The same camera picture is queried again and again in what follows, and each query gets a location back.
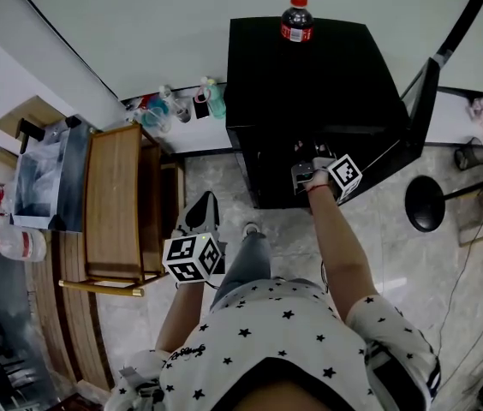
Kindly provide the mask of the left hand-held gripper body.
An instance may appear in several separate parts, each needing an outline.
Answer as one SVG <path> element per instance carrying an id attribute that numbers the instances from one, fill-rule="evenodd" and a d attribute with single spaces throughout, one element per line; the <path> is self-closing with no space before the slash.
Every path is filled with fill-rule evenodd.
<path id="1" fill-rule="evenodd" d="M 185 215 L 164 242 L 162 265 L 177 283 L 205 283 L 225 273 L 224 249 L 213 211 L 199 226 L 191 226 Z"/>

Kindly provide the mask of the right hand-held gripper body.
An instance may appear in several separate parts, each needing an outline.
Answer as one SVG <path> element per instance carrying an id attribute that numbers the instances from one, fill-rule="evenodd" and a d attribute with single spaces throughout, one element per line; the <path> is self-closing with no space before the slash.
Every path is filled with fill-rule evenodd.
<path id="1" fill-rule="evenodd" d="M 348 154 L 340 158 L 317 157 L 311 162 L 299 162 L 291 168 L 294 194 L 305 191 L 306 184 L 313 180 L 318 171 L 325 172 L 335 184 L 334 196 L 337 202 L 349 197 L 362 179 L 362 173 Z"/>

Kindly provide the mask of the person's right hand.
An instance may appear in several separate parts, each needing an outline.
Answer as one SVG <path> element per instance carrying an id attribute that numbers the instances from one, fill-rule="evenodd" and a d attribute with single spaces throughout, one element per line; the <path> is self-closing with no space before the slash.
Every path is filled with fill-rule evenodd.
<path id="1" fill-rule="evenodd" d="M 328 186 L 330 183 L 329 172 L 327 170 L 315 170 L 312 179 L 304 183 L 304 188 L 309 190 L 317 186 Z"/>

